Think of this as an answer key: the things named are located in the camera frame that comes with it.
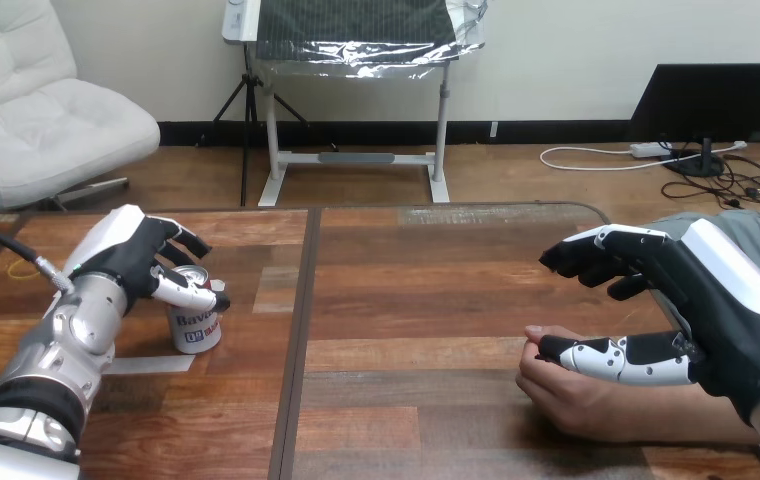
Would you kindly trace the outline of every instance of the white tape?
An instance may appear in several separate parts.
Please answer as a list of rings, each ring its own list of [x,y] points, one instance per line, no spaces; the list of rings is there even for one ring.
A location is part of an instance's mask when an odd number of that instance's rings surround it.
[[[170,355],[165,357],[116,358],[104,375],[140,375],[144,373],[187,372],[194,355]]]

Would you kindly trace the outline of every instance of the white wall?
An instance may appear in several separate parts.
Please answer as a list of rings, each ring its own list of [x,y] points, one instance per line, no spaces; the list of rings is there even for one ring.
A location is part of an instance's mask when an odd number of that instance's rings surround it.
[[[211,119],[242,73],[224,0],[52,1],[80,78],[157,120]],[[452,70],[452,120],[627,119],[657,63],[760,62],[760,0],[491,2],[485,49]],[[292,77],[278,93],[310,120],[431,120],[438,81]]]

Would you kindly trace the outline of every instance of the white chair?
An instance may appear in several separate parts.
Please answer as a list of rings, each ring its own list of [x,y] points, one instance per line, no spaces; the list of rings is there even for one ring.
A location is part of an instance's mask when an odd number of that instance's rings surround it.
[[[159,145],[153,117],[76,75],[49,0],[0,0],[0,209],[126,185],[118,179],[59,195]]]

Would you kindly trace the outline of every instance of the chair leg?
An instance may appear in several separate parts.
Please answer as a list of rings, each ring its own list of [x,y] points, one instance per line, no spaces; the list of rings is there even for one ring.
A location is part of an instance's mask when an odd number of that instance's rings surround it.
[[[112,180],[107,180],[105,182],[92,183],[91,185],[86,185],[85,187],[79,188],[77,190],[69,190],[67,192],[56,195],[54,198],[62,205],[65,205],[66,203],[73,202],[74,200],[81,200],[83,198],[116,190],[120,191],[127,188],[129,185],[130,180],[127,177],[115,178]]]

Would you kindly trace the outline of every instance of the wooden table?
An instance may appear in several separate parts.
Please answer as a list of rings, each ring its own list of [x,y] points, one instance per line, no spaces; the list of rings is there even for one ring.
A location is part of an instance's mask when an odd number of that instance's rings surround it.
[[[224,338],[185,373],[106,376],[90,478],[760,478],[746,449],[613,446],[556,432],[515,386],[527,324],[585,335],[668,328],[650,297],[614,302],[548,273],[554,242],[605,221],[576,204],[162,212],[215,249]],[[98,215],[27,218],[57,264]],[[0,253],[0,371],[52,294]],[[123,357],[173,355],[141,301]]]

